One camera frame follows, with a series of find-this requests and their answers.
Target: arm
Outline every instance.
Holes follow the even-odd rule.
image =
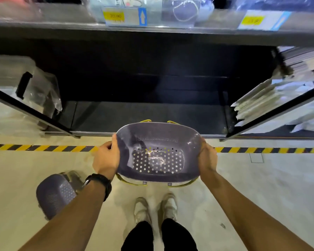
[[[112,180],[120,160],[116,135],[100,146],[93,161],[94,170]],[[105,187],[90,181],[58,215],[50,220],[19,251],[84,251],[98,219]]]
[[[314,249],[238,192],[216,172],[216,150],[203,140],[199,155],[201,180],[214,195],[249,251],[314,251]]]

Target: black wristwatch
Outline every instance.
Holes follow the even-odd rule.
[[[86,178],[83,187],[85,187],[92,180],[99,181],[102,183],[102,185],[105,186],[106,193],[105,193],[105,199],[103,200],[103,201],[105,201],[107,199],[107,197],[109,196],[110,192],[112,191],[111,181],[101,174],[93,173]]]

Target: yellow and black striped tape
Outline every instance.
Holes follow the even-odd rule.
[[[219,153],[314,153],[314,148],[215,147]],[[93,152],[97,146],[1,144],[0,151]]]

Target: hand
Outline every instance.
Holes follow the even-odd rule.
[[[218,156],[216,150],[201,138],[201,151],[198,156],[198,165],[201,179],[207,171],[216,172]]]
[[[117,138],[114,134],[112,141],[105,142],[95,153],[93,160],[94,170],[107,177],[109,180],[114,178],[120,163],[120,150],[117,146]]]

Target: white sneaker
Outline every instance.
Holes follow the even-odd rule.
[[[162,200],[161,209],[163,211],[163,220],[173,219],[177,221],[178,206],[174,194],[166,194]]]
[[[149,205],[145,198],[139,197],[136,199],[134,209],[135,223],[147,221],[151,225],[151,217],[149,215]]]

